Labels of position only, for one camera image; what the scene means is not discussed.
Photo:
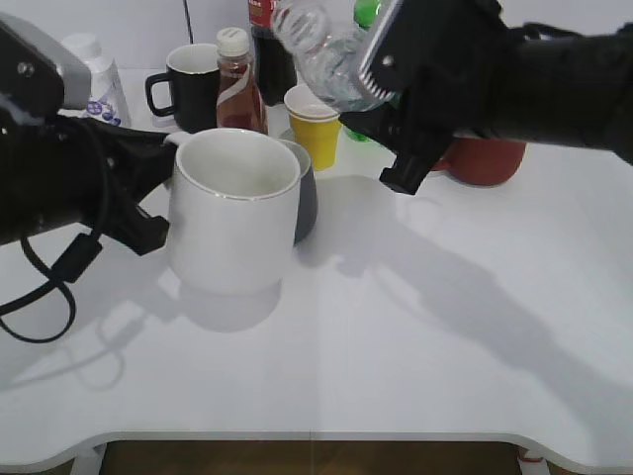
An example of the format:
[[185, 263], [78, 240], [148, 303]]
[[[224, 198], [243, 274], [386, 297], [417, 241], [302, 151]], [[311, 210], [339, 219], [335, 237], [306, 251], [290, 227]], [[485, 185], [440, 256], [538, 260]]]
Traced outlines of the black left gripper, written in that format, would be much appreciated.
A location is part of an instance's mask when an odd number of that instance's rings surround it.
[[[96, 225], [103, 197], [102, 150], [114, 177], [144, 198], [173, 173], [176, 146], [167, 134], [136, 131], [94, 119], [55, 116], [20, 126], [1, 114], [1, 243], [70, 224]], [[106, 235], [138, 256], [164, 247], [168, 221], [130, 196], [110, 207]]]

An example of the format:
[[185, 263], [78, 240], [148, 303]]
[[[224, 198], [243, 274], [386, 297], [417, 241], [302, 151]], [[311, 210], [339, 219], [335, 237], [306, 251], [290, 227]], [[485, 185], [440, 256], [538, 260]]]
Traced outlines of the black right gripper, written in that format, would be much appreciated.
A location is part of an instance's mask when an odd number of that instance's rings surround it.
[[341, 121], [396, 155], [379, 177], [389, 189], [414, 196], [457, 139], [522, 142], [493, 118], [498, 70], [520, 43], [498, 2], [381, 1], [364, 34], [355, 84], [386, 103]]

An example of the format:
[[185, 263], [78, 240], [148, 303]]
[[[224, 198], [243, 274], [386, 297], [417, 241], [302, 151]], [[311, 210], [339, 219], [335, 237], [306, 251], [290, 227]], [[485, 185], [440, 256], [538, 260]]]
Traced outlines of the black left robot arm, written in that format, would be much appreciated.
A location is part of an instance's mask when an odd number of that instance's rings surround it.
[[80, 223], [145, 255], [169, 224], [140, 205], [172, 174], [161, 133], [56, 116], [34, 126], [1, 113], [1, 241]]

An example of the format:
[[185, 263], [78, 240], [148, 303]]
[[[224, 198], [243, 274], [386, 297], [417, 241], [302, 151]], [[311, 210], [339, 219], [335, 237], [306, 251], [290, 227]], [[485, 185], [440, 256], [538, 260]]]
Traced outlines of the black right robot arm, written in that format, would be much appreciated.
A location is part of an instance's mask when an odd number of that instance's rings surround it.
[[395, 155], [412, 195], [460, 137], [608, 150], [632, 158], [632, 29], [583, 36], [501, 19], [496, 1], [391, 1], [337, 29], [310, 1], [279, 2], [275, 37], [348, 128]]

